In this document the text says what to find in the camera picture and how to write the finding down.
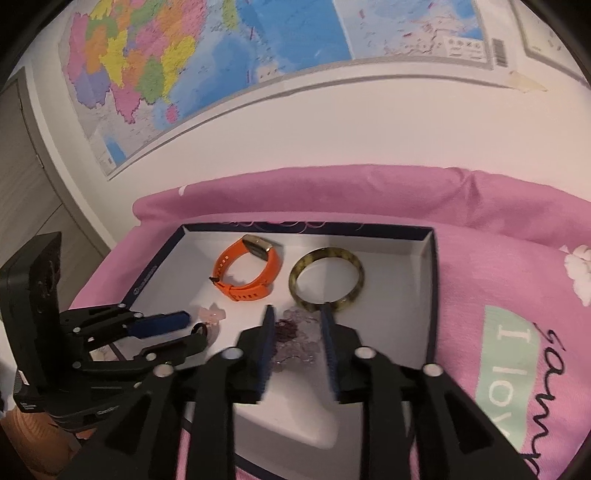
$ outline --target door frame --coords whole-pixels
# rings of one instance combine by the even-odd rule
[[[31,139],[31,143],[33,144],[33,148],[37,153],[37,160],[41,164],[47,180],[51,184],[53,190],[60,198],[62,204],[78,228],[80,228],[88,241],[99,251],[99,253],[106,257],[110,253],[111,249],[102,239],[102,237],[96,232],[88,218],[86,218],[86,215],[84,215],[76,203],[76,200],[70,193],[70,190],[61,179],[61,176],[58,173],[53,160],[51,159],[51,155],[47,150],[45,142],[43,141],[43,137],[41,136],[41,132],[39,131],[39,126],[37,124],[37,119],[35,118],[35,113],[33,112],[33,105],[31,104],[31,97],[29,96],[29,90],[27,88],[27,77],[24,67],[19,69],[19,71],[17,71],[16,74],[14,74],[9,79],[6,85],[0,89],[0,95],[4,93],[4,91],[13,83],[17,84],[18,97],[21,102],[22,117],[24,118],[25,125],[27,126],[27,131],[29,138]]]

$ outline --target metal screw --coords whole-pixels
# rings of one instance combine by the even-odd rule
[[[375,357],[375,350],[370,346],[360,346],[355,349],[355,356],[363,360],[369,360],[370,358]]]
[[[242,355],[244,355],[244,352],[242,351],[242,349],[239,349],[238,347],[235,347],[235,346],[231,346],[230,348],[226,348],[222,352],[222,357],[225,358],[226,360],[238,360]]]
[[[427,364],[423,366],[423,373],[429,377],[439,377],[443,375],[443,368],[437,364]]]
[[[174,373],[174,367],[167,364],[156,365],[152,372],[159,378],[169,377]]]

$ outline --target pink fabric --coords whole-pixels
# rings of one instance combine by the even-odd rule
[[[113,250],[73,307],[116,303],[182,223],[286,220],[401,223],[436,229],[440,260],[437,360],[474,396],[484,308],[509,310],[556,331],[567,370],[536,448],[542,480],[555,480],[591,427],[589,310],[566,274],[566,254],[591,238],[591,204],[556,189],[456,168],[290,168],[189,185],[139,199],[141,226]],[[534,393],[544,391],[540,356]],[[530,398],[527,438],[543,413]]]

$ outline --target green label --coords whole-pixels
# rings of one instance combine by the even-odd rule
[[[534,388],[540,334],[509,310],[486,306],[476,403],[520,451]]]

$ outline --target map poster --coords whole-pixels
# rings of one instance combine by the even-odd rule
[[[471,0],[79,0],[59,45],[103,172],[283,75],[386,58],[492,68]]]
[[[579,65],[554,30],[520,0],[512,0],[511,4],[517,17],[526,55],[586,83]]]

